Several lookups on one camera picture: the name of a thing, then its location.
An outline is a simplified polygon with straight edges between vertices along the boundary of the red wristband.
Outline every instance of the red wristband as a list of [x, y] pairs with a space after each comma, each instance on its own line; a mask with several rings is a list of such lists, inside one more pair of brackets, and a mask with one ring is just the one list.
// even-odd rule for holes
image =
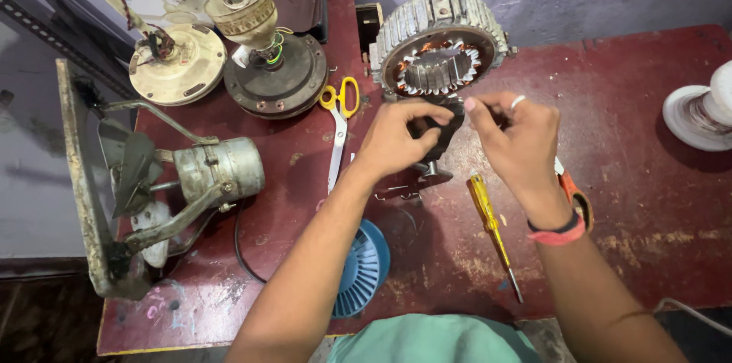
[[567, 243], [571, 243], [578, 238], [582, 237], [585, 233], [585, 220], [577, 216], [577, 225], [572, 227], [571, 230], [563, 233], [555, 233], [553, 231], [537, 231], [528, 235], [528, 238], [532, 239], [536, 243], [546, 244], [547, 246], [564, 246]]

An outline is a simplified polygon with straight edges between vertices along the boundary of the person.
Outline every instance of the person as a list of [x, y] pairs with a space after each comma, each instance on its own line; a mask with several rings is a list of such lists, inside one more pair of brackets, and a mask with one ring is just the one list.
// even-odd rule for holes
[[[559, 111], [514, 93], [469, 97], [465, 109], [496, 174], [530, 225], [559, 236], [576, 214], [554, 174]], [[489, 108], [508, 117], [505, 131]], [[234, 361], [307, 361], [326, 333], [343, 264], [372, 188], [421, 160], [440, 128], [412, 139], [407, 122], [453, 114], [425, 101], [382, 105], [356, 158], [265, 285], [226, 356]], [[579, 361], [686, 361], [633, 298], [587, 233], [563, 244], [537, 242], [567, 347]], [[374, 321], [334, 343], [329, 361], [539, 361], [510, 327], [475, 316], [404, 315]]]

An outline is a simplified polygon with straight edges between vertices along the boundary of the red table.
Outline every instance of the red table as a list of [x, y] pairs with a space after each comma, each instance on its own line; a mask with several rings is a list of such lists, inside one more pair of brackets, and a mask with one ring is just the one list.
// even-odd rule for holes
[[[324, 45], [330, 84], [355, 77], [361, 108], [348, 122], [343, 167], [380, 104], [380, 88], [364, 77], [353, 0], [328, 0]], [[504, 24], [510, 31], [510, 24]], [[512, 90], [562, 111], [559, 157], [595, 209], [592, 233], [602, 254], [647, 307], [670, 296], [693, 307], [732, 303], [732, 154], [705, 153], [677, 140], [661, 117], [665, 97], [684, 85], [705, 85], [732, 59], [732, 41], [716, 25], [648, 32], [521, 49], [516, 59], [462, 92]], [[318, 201], [326, 196], [334, 122], [320, 106], [295, 118], [266, 121], [243, 112], [220, 87], [167, 113], [199, 135], [251, 137], [262, 156], [266, 186], [245, 204], [239, 244], [268, 278]], [[357, 318], [333, 321], [329, 334], [355, 333], [370, 321], [404, 313], [469, 313], [499, 321], [554, 313], [542, 266], [518, 204], [491, 171], [477, 136], [458, 130], [441, 167], [454, 179], [418, 199], [369, 200], [364, 217], [384, 232], [392, 255], [385, 284]], [[189, 141], [145, 110], [137, 130], [159, 148]], [[514, 290], [471, 201], [466, 180], [483, 174], [501, 235], [521, 287]], [[172, 167], [161, 181], [172, 180]], [[403, 176], [384, 181], [401, 186]], [[171, 201], [181, 201], [172, 194]], [[99, 354], [227, 345], [261, 290], [233, 254], [238, 210], [217, 215], [187, 255], [170, 259], [168, 276], [141, 302], [107, 300]], [[121, 224], [123, 231], [129, 224]], [[159, 298], [168, 307], [160, 307]], [[178, 308], [169, 307], [177, 304]]]

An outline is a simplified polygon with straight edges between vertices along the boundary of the wristband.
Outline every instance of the wristband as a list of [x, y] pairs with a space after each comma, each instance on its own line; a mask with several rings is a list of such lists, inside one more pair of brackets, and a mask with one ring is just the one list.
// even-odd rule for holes
[[585, 233], [585, 221], [572, 210], [572, 218], [570, 221], [557, 230], [539, 230], [528, 223], [528, 228], [533, 233], [528, 235], [536, 243], [546, 244], [547, 246], [564, 246], [582, 237]]

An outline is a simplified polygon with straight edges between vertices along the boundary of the hand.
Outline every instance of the hand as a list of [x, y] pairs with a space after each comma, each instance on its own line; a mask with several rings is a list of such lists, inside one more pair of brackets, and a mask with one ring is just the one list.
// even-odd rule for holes
[[356, 154], [353, 164], [374, 174], [376, 183], [387, 175], [406, 169], [422, 160], [440, 137], [440, 128], [430, 128], [418, 139], [413, 139], [407, 123], [417, 117], [432, 117], [437, 124], [446, 125], [453, 112], [422, 99], [382, 104]]
[[[519, 101], [511, 110], [515, 93], [491, 93], [468, 97], [465, 110], [480, 136], [483, 152], [501, 180], [518, 200], [531, 224], [551, 230], [572, 217], [570, 207], [554, 173], [559, 110], [556, 107]], [[501, 131], [488, 107], [509, 118]]]

